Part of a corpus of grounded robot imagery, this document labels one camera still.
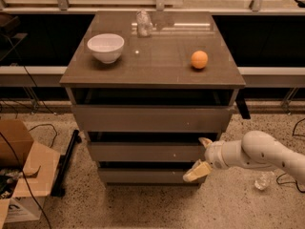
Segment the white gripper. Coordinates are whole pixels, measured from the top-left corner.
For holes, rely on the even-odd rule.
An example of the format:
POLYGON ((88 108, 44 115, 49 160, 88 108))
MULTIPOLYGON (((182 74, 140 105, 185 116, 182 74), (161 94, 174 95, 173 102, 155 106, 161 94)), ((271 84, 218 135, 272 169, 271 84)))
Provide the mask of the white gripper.
POLYGON ((208 175, 214 169, 228 169, 229 166, 225 163, 225 160, 222 155, 222 148, 224 147, 224 141, 215 141, 212 142, 206 137, 200 137, 199 142, 206 149, 205 159, 202 161, 199 159, 193 167, 186 172, 183 176, 183 180, 186 182, 193 182, 201 177, 208 175))

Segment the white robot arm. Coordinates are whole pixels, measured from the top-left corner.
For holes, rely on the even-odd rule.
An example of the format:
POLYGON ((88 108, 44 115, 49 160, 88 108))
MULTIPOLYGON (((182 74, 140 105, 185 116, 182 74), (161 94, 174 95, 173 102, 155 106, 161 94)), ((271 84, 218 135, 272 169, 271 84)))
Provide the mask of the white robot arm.
POLYGON ((261 171, 278 168, 305 184, 305 156, 290 150, 269 134, 249 131, 240 140, 211 141, 200 137, 199 141, 205 148, 205 160, 199 159, 183 176, 186 182, 204 177, 212 169, 236 166, 261 171))

